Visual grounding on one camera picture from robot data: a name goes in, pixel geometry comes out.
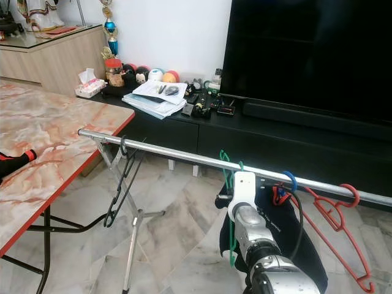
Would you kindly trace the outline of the white and blue round plush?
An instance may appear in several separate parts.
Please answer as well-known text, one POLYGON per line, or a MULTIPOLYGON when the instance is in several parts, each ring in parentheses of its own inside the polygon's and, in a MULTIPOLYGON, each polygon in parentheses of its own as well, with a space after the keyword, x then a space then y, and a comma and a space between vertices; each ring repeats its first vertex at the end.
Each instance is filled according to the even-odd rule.
POLYGON ((162 81, 165 71, 160 68, 152 68, 148 72, 148 81, 162 81))

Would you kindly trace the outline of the navy polo shirt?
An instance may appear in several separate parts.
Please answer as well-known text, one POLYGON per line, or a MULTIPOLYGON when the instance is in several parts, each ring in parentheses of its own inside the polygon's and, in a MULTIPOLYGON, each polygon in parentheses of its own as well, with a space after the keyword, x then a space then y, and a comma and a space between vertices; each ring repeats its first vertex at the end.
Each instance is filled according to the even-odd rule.
MULTIPOLYGON (((321 294, 325 294, 328 278, 323 263, 317 255, 313 241, 304 229, 304 213, 301 201, 296 194, 288 192, 291 184, 262 185, 255 191, 257 211, 266 220, 266 227, 271 230, 277 246, 284 257, 289 258, 304 271, 316 284, 321 294)), ((232 201, 233 192, 224 186, 216 196, 215 206, 226 208, 232 201)), ((238 239, 233 231, 235 224, 227 215, 219 235, 219 252, 230 259, 239 272, 244 273, 244 290, 250 286, 247 265, 241 253, 238 239)))

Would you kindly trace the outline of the light wooden sideboard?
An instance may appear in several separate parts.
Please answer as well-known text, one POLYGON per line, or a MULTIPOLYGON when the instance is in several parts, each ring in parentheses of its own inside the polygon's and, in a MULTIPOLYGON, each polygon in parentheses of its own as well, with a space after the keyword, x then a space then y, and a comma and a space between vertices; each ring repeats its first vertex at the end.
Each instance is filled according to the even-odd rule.
POLYGON ((105 78, 101 51, 106 44, 98 25, 78 27, 53 39, 40 39, 31 32, 8 37, 0 42, 0 77, 73 96, 81 84, 79 74, 86 69, 105 78))

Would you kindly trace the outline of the red flat packet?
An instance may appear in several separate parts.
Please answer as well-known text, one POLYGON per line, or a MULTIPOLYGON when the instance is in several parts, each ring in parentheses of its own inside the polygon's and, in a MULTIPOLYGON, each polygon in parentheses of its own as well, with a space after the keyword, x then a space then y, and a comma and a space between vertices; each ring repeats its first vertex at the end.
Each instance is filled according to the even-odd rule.
POLYGON ((71 32, 75 29, 77 29, 78 26, 73 27, 73 26, 69 26, 69 27, 58 27, 58 28, 54 28, 48 31, 45 31, 46 34, 48 34, 49 36, 58 36, 59 34, 64 34, 67 32, 71 32))

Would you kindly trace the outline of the black soundbar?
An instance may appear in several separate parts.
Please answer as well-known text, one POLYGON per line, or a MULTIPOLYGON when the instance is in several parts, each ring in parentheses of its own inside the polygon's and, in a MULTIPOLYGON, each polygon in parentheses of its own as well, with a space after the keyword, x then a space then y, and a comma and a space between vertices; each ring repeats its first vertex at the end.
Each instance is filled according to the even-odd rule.
POLYGON ((392 143, 392 122, 389 121, 266 100, 247 100, 244 102, 243 114, 392 143))

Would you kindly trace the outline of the black tape dispenser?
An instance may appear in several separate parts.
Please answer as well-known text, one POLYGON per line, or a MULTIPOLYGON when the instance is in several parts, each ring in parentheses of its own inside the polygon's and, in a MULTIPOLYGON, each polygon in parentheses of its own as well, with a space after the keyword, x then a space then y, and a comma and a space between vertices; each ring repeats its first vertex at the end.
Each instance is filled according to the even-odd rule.
POLYGON ((210 119, 212 117, 212 107, 207 98, 200 96, 194 104, 192 115, 196 118, 210 119))

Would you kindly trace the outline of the white porcelain statue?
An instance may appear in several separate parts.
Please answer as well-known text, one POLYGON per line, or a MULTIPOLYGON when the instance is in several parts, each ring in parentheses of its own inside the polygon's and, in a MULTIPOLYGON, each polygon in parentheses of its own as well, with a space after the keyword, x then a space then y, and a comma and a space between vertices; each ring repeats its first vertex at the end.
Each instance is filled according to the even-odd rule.
POLYGON ((16 0, 25 31, 51 31, 65 24, 57 12, 59 0, 16 0))

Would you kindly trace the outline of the blue and gold trophy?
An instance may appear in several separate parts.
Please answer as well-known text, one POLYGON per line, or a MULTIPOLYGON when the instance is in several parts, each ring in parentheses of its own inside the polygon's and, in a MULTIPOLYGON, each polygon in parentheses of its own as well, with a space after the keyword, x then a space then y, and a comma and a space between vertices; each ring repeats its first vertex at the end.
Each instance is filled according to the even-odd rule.
POLYGON ((104 31, 107 35, 107 47, 110 53, 117 56, 118 55, 118 40, 117 34, 118 29, 116 23, 113 20, 113 12, 110 8, 113 0, 99 0, 102 5, 102 12, 105 16, 105 22, 103 24, 104 31))

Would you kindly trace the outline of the marble pattern folding table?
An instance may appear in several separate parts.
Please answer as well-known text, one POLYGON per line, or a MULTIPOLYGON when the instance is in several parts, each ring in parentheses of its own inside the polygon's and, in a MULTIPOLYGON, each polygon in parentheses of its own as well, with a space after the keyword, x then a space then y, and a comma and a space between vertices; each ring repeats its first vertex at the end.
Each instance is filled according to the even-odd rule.
POLYGON ((135 118, 128 107, 85 100, 2 81, 0 151, 34 155, 2 177, 0 185, 0 253, 7 252, 91 162, 101 144, 81 129, 118 135, 135 118))

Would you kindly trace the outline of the clear bottle with black cap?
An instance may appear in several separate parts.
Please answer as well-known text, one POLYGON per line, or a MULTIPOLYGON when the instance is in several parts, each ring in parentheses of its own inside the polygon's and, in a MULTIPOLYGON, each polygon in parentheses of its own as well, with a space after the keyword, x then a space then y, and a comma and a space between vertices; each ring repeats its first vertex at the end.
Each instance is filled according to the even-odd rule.
POLYGON ((216 70, 213 73, 213 77, 211 79, 211 84, 213 85, 213 89, 221 88, 222 75, 223 75, 223 70, 221 68, 216 68, 216 70))

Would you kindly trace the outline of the black plastic hanger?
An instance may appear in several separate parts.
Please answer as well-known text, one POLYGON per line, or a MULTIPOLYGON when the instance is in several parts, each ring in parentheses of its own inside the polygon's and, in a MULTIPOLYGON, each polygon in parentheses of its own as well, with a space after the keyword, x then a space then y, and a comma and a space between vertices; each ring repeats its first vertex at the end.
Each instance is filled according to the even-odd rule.
POLYGON ((118 176, 118 184, 115 188, 115 196, 107 208, 107 213, 104 218, 104 227, 111 227, 115 223, 115 219, 126 203, 126 199, 130 194, 130 187, 134 184, 135 179, 139 173, 141 162, 143 162, 143 154, 141 158, 137 159, 139 149, 129 149, 125 145, 126 135, 120 139, 120 145, 114 159, 107 162, 107 168, 118 176))

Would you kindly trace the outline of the stack of white papers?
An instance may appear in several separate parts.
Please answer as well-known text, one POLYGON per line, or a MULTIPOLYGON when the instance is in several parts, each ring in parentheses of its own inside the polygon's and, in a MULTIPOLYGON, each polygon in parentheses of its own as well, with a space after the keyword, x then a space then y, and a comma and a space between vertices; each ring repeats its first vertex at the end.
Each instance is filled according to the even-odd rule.
POLYGON ((187 83, 184 82, 147 81, 121 100, 157 119, 163 119, 184 108, 187 103, 184 98, 186 89, 187 83), (179 93, 166 96, 166 86, 178 86, 179 93))

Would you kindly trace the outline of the orange round plush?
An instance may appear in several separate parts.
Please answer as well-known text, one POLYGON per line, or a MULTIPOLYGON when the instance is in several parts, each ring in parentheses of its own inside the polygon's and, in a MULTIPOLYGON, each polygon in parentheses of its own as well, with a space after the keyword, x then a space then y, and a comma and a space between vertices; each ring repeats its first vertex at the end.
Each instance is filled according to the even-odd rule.
POLYGON ((174 70, 165 71, 164 75, 160 79, 162 82, 179 82, 179 73, 174 70))

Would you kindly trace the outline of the white tissue box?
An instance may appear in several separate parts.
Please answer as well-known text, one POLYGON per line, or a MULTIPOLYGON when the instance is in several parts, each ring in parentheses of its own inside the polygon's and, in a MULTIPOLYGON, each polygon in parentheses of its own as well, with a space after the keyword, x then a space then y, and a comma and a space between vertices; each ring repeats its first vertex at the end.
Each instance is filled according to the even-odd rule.
POLYGON ((107 85, 103 79, 95 76, 93 68, 86 68, 78 75, 80 84, 75 89, 75 94, 82 98, 90 98, 98 94, 107 85))

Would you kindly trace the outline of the blue plastic hanger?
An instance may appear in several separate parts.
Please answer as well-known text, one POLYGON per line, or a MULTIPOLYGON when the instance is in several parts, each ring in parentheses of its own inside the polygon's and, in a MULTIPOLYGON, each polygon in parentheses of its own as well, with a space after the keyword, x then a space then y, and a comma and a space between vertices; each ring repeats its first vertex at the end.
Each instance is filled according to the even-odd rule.
POLYGON ((294 174, 287 170, 283 171, 282 174, 288 176, 288 178, 290 179, 291 187, 289 187, 288 192, 291 194, 295 194, 298 190, 298 182, 296 180, 296 176, 294 176, 294 174))

